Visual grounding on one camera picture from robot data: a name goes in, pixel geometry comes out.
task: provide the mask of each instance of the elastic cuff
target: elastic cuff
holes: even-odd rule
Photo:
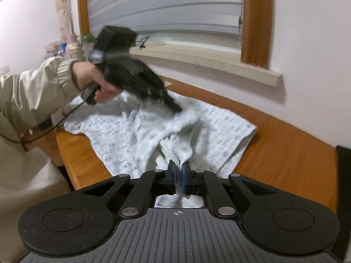
[[[57,80],[62,88],[62,91],[69,99],[74,99],[80,94],[78,88],[74,85],[71,75],[71,64],[75,60],[62,61],[57,68]]]

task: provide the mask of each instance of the black strap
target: black strap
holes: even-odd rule
[[[351,231],[351,149],[337,146],[338,153],[338,211],[340,233],[332,253],[343,260],[349,244]]]

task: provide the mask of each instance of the person's hand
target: person's hand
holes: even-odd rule
[[[84,91],[87,85],[93,81],[101,86],[101,89],[95,92],[94,97],[94,100],[98,103],[108,102],[117,94],[122,93],[120,88],[109,84],[102,76],[102,72],[99,68],[90,62],[75,62],[72,70],[72,75],[80,91]]]

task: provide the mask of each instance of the gray ridged plate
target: gray ridged plate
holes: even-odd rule
[[[252,244],[232,220],[208,209],[149,209],[139,219],[124,220],[102,246],[69,258],[29,253],[22,263],[335,263],[328,253],[283,257]]]

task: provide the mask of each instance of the white towel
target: white towel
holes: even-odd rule
[[[96,155],[113,175],[139,178],[148,170],[179,167],[188,161],[192,170],[210,170],[227,178],[241,159],[256,127],[225,109],[184,97],[170,96],[183,108],[179,114],[157,102],[141,102],[127,92],[107,104],[82,105],[68,117],[66,131],[85,134]],[[77,97],[65,108],[81,102]],[[202,199],[161,196],[156,207],[202,206]]]

